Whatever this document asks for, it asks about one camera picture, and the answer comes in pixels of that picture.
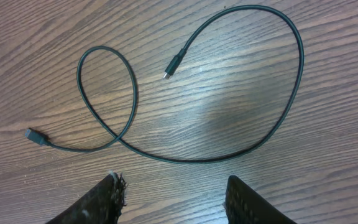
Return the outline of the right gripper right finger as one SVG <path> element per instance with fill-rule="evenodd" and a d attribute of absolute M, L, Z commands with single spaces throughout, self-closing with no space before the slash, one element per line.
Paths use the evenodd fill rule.
<path fill-rule="evenodd" d="M 235 175 L 227 180 L 223 205 L 228 224 L 296 224 Z"/>

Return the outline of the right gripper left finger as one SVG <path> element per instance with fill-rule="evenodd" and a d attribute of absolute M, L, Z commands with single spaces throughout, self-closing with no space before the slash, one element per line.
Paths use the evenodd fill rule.
<path fill-rule="evenodd" d="M 126 206 L 127 182 L 111 171 L 103 180 L 47 224 L 117 224 Z"/>

